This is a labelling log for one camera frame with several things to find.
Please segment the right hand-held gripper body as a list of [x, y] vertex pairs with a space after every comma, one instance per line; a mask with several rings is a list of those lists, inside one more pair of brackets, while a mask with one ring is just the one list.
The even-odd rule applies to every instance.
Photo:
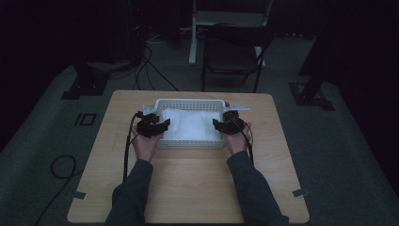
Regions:
[[249, 110], [248, 106], [242, 105], [230, 105], [224, 108], [224, 112], [222, 114], [222, 120], [226, 124], [234, 124], [236, 126], [244, 126], [244, 121], [240, 118], [239, 112], [240, 111], [247, 111]]

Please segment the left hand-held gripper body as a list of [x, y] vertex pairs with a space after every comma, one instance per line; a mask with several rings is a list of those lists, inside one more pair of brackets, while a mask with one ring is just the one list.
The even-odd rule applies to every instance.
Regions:
[[157, 109], [153, 107], [143, 105], [142, 109], [137, 112], [137, 116], [149, 124], [157, 124], [159, 122]]

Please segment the white cloth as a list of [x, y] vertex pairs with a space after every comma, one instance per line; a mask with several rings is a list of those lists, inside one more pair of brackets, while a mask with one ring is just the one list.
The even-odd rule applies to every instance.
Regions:
[[165, 109], [161, 116], [164, 120], [170, 120], [170, 125], [164, 133], [166, 140], [220, 139], [220, 134], [213, 125], [213, 120], [220, 119], [218, 112]]

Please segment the white plastic basket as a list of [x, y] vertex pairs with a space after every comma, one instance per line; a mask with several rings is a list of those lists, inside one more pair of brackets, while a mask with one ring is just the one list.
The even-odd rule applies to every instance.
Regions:
[[[161, 116], [165, 109], [180, 109], [189, 111], [214, 111], [221, 115], [224, 112], [225, 102], [217, 99], [158, 99], [155, 102], [157, 115], [160, 121], [164, 121]], [[164, 135], [158, 143], [160, 149], [221, 149], [224, 139], [220, 135], [218, 140], [166, 140]]]

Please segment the person's right hand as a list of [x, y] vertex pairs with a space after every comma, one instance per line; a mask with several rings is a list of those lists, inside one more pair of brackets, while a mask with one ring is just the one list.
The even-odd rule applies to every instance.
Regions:
[[251, 127], [250, 122], [245, 123], [245, 128], [242, 132], [234, 134], [234, 135], [227, 135], [222, 133], [222, 136], [226, 140], [227, 147], [229, 150], [229, 153], [231, 155], [234, 155], [236, 153], [240, 153], [242, 151], [246, 151], [248, 148], [248, 144], [251, 141], [251, 134], [249, 132], [249, 129]]

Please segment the person's left hand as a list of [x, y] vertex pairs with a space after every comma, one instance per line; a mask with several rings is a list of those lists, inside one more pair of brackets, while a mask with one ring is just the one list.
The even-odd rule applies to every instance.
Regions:
[[136, 125], [132, 128], [132, 133], [134, 135], [133, 147], [136, 158], [151, 162], [157, 150], [158, 142], [163, 135], [144, 137], [137, 132], [136, 128]]

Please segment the black folding chair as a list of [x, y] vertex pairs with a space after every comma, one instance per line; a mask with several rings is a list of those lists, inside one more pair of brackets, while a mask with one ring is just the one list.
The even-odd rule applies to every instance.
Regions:
[[264, 53], [274, 39], [266, 25], [214, 24], [207, 28], [201, 65], [201, 90], [206, 74], [240, 74], [243, 81], [255, 73], [252, 92], [257, 91]]

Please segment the black floor tape marking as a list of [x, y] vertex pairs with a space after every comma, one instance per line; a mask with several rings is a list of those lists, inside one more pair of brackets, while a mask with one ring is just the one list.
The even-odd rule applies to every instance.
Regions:
[[75, 119], [74, 126], [92, 126], [96, 121], [96, 113], [79, 113]]

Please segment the black stand with base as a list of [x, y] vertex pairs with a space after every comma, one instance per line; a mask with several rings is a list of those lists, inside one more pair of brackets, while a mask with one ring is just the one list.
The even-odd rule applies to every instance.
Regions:
[[95, 72], [74, 47], [68, 47], [66, 53], [76, 71], [76, 78], [70, 89], [62, 94], [61, 99], [78, 100], [81, 96], [102, 96], [110, 74]]
[[321, 30], [299, 72], [300, 75], [307, 75], [309, 80], [306, 84], [289, 84], [297, 105], [335, 110], [321, 87], [324, 82], [328, 82], [342, 88], [356, 61], [354, 33], [351, 31], [354, 8], [354, 0], [334, 0], [330, 5]]

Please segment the white desk frame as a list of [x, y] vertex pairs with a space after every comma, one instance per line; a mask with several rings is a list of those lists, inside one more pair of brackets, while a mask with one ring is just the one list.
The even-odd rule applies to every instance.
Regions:
[[266, 0], [265, 10], [262, 13], [198, 10], [197, 0], [192, 0], [192, 2], [191, 45], [188, 63], [195, 65], [197, 62], [197, 34], [200, 26], [214, 24], [267, 25], [274, 0]]

